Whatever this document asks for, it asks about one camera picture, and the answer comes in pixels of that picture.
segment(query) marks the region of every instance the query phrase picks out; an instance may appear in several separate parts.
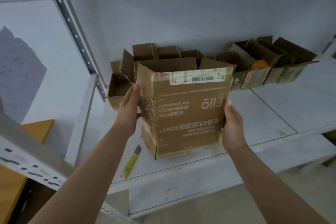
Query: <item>orange item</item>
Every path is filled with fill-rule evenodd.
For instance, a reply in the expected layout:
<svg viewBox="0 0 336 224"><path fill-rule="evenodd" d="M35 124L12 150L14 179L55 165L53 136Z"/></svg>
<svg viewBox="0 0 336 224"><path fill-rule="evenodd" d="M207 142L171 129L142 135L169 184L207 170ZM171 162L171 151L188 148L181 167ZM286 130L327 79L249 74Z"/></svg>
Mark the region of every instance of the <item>orange item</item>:
<svg viewBox="0 0 336 224"><path fill-rule="evenodd" d="M270 67L264 59L254 61L251 70Z"/></svg>

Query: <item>lower shelf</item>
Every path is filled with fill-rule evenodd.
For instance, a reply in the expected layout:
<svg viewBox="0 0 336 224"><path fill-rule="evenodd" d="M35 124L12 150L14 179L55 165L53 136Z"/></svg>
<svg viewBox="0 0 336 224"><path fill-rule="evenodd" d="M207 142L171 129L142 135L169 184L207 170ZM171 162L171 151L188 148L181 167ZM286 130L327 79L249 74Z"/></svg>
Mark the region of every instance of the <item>lower shelf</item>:
<svg viewBox="0 0 336 224"><path fill-rule="evenodd" d="M322 135L285 141L257 153L274 172L335 154L336 147ZM242 180L227 155L222 162L211 167L131 188L130 217L136 218L240 183Z"/></svg>

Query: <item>person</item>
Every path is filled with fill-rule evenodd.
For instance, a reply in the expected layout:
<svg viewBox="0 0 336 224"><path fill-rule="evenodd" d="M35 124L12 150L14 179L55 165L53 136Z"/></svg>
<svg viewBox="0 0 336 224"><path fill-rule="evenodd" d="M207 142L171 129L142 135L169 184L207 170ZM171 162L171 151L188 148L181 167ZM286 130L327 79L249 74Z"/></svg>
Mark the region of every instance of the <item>person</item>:
<svg viewBox="0 0 336 224"><path fill-rule="evenodd" d="M114 124L84 162L29 224L93 224L99 214L127 140L135 132L140 86L135 84L120 103ZM233 160L265 221L270 223L328 223L289 188L249 148L243 118L225 103L223 146Z"/></svg>

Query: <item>person's right hand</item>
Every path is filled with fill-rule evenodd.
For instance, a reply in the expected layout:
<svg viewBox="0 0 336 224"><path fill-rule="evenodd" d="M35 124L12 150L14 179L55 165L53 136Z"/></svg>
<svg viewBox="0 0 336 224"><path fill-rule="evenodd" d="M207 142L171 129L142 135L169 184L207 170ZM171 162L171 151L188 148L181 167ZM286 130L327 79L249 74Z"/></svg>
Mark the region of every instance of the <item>person's right hand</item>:
<svg viewBox="0 0 336 224"><path fill-rule="evenodd" d="M223 147L230 153L241 147L246 147L247 143L244 137L243 118L232 106L228 100L224 106L226 123L222 128Z"/></svg>

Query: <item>floor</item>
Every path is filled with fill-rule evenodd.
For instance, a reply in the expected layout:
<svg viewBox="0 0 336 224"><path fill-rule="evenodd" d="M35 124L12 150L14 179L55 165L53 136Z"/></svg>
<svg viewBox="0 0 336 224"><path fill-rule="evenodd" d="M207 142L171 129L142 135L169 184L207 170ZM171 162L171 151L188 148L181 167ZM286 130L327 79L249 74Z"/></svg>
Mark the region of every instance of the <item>floor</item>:
<svg viewBox="0 0 336 224"><path fill-rule="evenodd" d="M279 173L306 202L327 221L336 223L336 163L305 171L292 168ZM113 223L99 216L96 224ZM243 184L191 201L173 205L142 217L144 224L266 223Z"/></svg>

